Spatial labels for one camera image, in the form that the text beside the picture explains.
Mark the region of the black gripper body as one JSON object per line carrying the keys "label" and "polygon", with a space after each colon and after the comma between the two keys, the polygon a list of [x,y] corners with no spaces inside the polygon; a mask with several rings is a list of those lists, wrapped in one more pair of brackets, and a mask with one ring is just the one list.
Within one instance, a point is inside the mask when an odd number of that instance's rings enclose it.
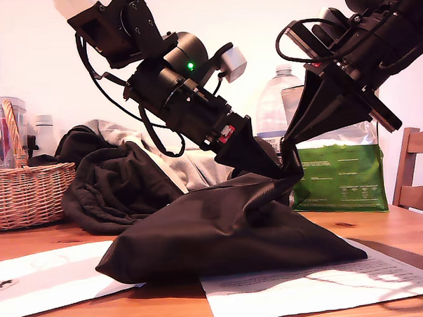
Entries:
{"label": "black gripper body", "polygon": [[202,150],[225,158],[252,150],[250,120],[192,80],[163,84],[161,111],[169,128]]}
{"label": "black gripper body", "polygon": [[402,122],[375,91],[423,54],[422,0],[382,0],[351,18],[335,9],[330,14],[336,19],[314,18],[312,29],[306,20],[292,21],[285,33],[308,55],[306,71],[331,80],[339,95],[361,103],[368,121],[395,131]]}

